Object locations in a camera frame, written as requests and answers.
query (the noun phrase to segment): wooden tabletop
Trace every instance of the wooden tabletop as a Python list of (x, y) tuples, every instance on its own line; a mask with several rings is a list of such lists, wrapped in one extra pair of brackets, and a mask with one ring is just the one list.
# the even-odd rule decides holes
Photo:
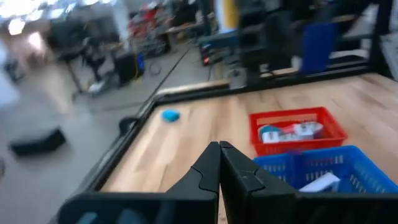
[[(324, 106), (348, 135), (398, 182), (398, 83), (376, 74), (263, 90), (157, 108), (102, 191), (165, 192), (196, 161), (210, 141), (229, 141), (253, 158), (251, 113)], [(165, 123), (161, 112), (181, 117)], [(220, 223), (225, 223), (220, 200)]]

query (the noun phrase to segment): gray floor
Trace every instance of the gray floor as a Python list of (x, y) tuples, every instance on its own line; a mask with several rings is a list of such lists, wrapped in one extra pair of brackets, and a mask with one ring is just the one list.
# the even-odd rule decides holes
[[(25, 77), (17, 86), (18, 104), (0, 109), (0, 157), (6, 161), (0, 223), (47, 223), (109, 149), (118, 135), (118, 121), (138, 111), (186, 50), (181, 46), (176, 54), (150, 60), (162, 67), (156, 76), (146, 73), (141, 82), (75, 103), (70, 98), (75, 87), (64, 65), (49, 65)], [(74, 66), (81, 79), (90, 75), (79, 62)], [(198, 50), (190, 49), (161, 88), (205, 82), (207, 75)], [(18, 159), (7, 149), (11, 139), (52, 126), (60, 126), (67, 137), (60, 150)]]

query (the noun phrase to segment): black metal frame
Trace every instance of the black metal frame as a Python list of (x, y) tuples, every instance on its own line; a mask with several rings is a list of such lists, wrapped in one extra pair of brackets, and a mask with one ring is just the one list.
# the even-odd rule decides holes
[(136, 122), (127, 134), (121, 137), (113, 149), (109, 150), (95, 167), (88, 174), (78, 191), (98, 191), (102, 188), (108, 177), (122, 159), (124, 153), (144, 127), (151, 113), (157, 106), (169, 103), (179, 103), (183, 101), (199, 100), (211, 97), (234, 95), (238, 93), (247, 93), (251, 91), (266, 90), (279, 88), (283, 86), (299, 85), (303, 83), (319, 82), (336, 78), (350, 77), (360, 75), (366, 72), (378, 72), (383, 74), (382, 67), (385, 64), (384, 57), (381, 53), (380, 36), (389, 33), (389, 21), (392, 9), (392, 0), (380, 0), (379, 10), (377, 13), (376, 25), (372, 34), (372, 43), (370, 49), (370, 58), (367, 62), (353, 62), (344, 65), (337, 65), (326, 69), (321, 73), (309, 75), (286, 74), (276, 78), (263, 78), (256, 85), (249, 85), (244, 88), (230, 90), (228, 85), (203, 88), (201, 90), (186, 91), (183, 93), (173, 93), (166, 95), (158, 95), (149, 102), (143, 110), (137, 114), (138, 122)]

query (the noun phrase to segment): floor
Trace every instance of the floor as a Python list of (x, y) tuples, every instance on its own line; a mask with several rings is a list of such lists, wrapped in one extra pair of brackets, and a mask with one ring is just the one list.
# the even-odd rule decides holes
[[(197, 49), (185, 45), (175, 54), (148, 61), (161, 66), (160, 74), (146, 73), (141, 81), (95, 99), (82, 96), (71, 101), (75, 87), (64, 65), (52, 64), (26, 76), (17, 85), (19, 102), (0, 108), (0, 157), (6, 161), (0, 181), (0, 223), (47, 223), (109, 150), (118, 135), (118, 121), (137, 113), (183, 54), (160, 89), (207, 81), (208, 70), (201, 66)], [(90, 71), (79, 63), (74, 69), (84, 80)], [(60, 126), (67, 138), (54, 153), (16, 158), (7, 148), (21, 134), (54, 126)]]
[[(228, 141), (253, 158), (256, 152), (250, 142), (249, 114), (318, 106), (326, 107), (347, 133), (344, 145), (360, 148), (397, 183), (397, 94), (397, 82), (364, 74), (161, 106), (147, 120), (102, 191), (165, 192), (211, 141)], [(165, 108), (179, 110), (180, 119), (163, 122), (160, 113)], [(375, 182), (376, 192), (383, 189)], [(219, 223), (226, 223), (222, 199)]]

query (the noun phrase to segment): wooden table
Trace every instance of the wooden table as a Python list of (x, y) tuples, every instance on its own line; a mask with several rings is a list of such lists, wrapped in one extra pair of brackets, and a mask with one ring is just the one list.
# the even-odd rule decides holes
[[(398, 182), (398, 83), (376, 74), (309, 83), (157, 108), (103, 186), (105, 192), (165, 192), (196, 161), (210, 141), (229, 141), (245, 155), (250, 113), (325, 106), (362, 149)], [(160, 114), (177, 109), (165, 123)], [(220, 223), (226, 223), (220, 200)]]

